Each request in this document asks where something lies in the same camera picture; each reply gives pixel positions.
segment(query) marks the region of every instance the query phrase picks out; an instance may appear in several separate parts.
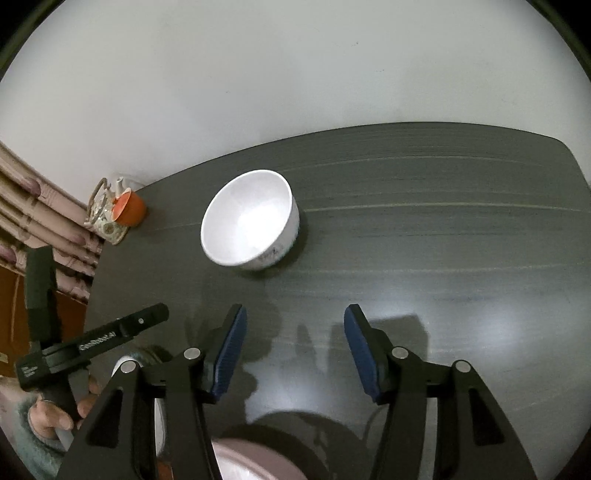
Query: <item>bowl rim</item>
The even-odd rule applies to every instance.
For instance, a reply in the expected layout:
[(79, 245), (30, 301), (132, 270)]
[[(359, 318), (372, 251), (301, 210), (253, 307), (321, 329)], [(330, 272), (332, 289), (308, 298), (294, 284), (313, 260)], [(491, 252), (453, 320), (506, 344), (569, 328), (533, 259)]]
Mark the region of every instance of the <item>bowl rim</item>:
[(260, 173), (265, 173), (265, 174), (272, 174), (274, 177), (277, 177), (279, 179), (281, 179), (281, 181), (284, 183), (284, 185), (287, 188), (288, 194), (289, 194), (289, 213), (287, 214), (287, 216), (285, 217), (285, 222), (283, 223), (283, 225), (281, 225), (281, 233), (283, 233), (283, 231), (285, 230), (285, 227), (287, 225), (287, 222), (289, 222), (290, 217), (291, 217), (291, 211), (293, 210), (293, 204), (294, 204), (294, 196), (293, 193), (291, 191), (291, 187), (289, 182), (285, 179), (285, 177), (283, 175), (281, 175), (280, 173), (277, 173), (274, 170), (267, 170), (265, 168), (261, 168), (259, 170), (251, 170), (251, 171), (247, 171), (246, 173), (243, 173), (241, 175), (239, 175), (238, 177), (234, 177), (232, 180), (230, 180), (228, 183), (226, 183), (216, 194), (215, 196), (212, 198), (212, 201), (209, 202), (209, 205), (207, 206), (207, 209), (205, 210), (205, 214), (203, 215), (203, 219), (201, 220), (201, 247), (203, 248), (203, 251), (205, 252), (205, 254), (207, 255), (207, 257), (214, 263), (221, 265), (223, 267), (240, 267), (241, 265), (246, 265), (249, 262), (252, 262), (253, 260), (255, 260), (256, 258), (260, 257), (264, 252), (266, 252), (276, 241), (277, 238), (279, 238), (279, 235), (277, 237), (275, 237), (268, 245), (265, 246), (265, 248), (263, 248), (261, 250), (261, 252), (253, 255), (252, 257), (248, 257), (246, 260), (240, 260), (238, 262), (222, 262), (217, 260), (210, 251), (208, 251), (208, 249), (205, 246), (205, 243), (203, 242), (203, 231), (204, 231), (204, 227), (207, 221), (207, 217), (210, 213), (210, 209), (212, 207), (212, 205), (214, 204), (214, 202), (216, 201), (216, 199), (222, 194), (222, 192), (224, 190), (226, 190), (227, 188), (230, 187), (230, 185), (232, 185), (234, 182), (244, 178), (244, 177), (248, 177), (251, 175), (255, 175), (255, 174), (260, 174)]

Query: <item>black bracket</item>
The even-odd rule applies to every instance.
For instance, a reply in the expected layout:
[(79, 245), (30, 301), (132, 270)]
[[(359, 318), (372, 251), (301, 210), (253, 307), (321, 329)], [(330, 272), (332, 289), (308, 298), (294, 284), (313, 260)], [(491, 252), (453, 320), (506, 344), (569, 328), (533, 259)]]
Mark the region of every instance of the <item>black bracket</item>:
[(372, 328), (357, 304), (345, 310), (345, 335), (363, 390), (389, 404), (371, 480), (418, 478), (427, 398), (437, 398), (435, 480), (535, 480), (530, 460), (473, 366), (424, 362)]
[(62, 342), (53, 249), (29, 249), (26, 273), (25, 302), (31, 350), (15, 363), (19, 385), (25, 391), (40, 390), (45, 400), (54, 402), (77, 421), (80, 416), (69, 375), (88, 367), (94, 356), (168, 320), (168, 307), (158, 303)]
[(155, 480), (154, 399), (164, 398), (175, 480), (222, 480), (203, 415), (228, 385), (246, 335), (246, 310), (233, 305), (200, 348), (141, 368), (124, 362), (74, 438), (57, 480)]

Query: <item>teapot handle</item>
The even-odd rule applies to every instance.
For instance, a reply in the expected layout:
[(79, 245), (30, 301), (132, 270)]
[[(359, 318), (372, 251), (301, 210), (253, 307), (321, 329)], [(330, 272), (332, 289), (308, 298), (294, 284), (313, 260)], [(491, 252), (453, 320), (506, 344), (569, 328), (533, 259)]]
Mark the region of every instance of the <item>teapot handle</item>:
[(97, 210), (95, 216), (91, 219), (90, 218), (90, 213), (92, 211), (92, 204), (95, 201), (95, 197), (96, 195), (99, 193), (99, 190), (101, 187), (105, 187), (106, 189), (108, 188), (107, 185), (107, 179), (101, 179), (100, 182), (98, 183), (98, 185), (95, 187), (95, 191), (92, 192), (92, 195), (90, 195), (90, 200), (88, 201), (88, 206), (86, 207), (86, 219), (91, 223), (94, 224), (100, 216), (100, 213), (104, 210), (106, 202), (107, 202), (107, 195), (105, 195), (105, 197), (103, 198), (103, 205), (100, 206), (100, 208)]

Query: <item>white bowl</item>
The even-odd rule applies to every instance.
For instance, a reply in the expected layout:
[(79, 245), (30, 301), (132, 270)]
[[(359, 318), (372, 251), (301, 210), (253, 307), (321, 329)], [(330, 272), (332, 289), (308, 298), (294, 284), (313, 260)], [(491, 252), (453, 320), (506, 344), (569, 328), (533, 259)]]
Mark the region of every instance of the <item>white bowl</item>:
[(261, 270), (287, 253), (299, 226), (287, 180), (271, 170), (253, 170), (213, 198), (201, 224), (201, 245), (219, 265)]

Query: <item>curtain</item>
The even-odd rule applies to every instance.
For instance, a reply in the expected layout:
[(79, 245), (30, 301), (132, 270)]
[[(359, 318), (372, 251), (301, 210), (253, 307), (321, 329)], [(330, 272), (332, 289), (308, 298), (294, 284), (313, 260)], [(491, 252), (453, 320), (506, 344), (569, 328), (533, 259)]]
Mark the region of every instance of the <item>curtain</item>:
[(103, 240), (86, 208), (0, 142), (0, 265), (23, 274), (27, 247), (53, 247), (57, 288), (86, 302)]

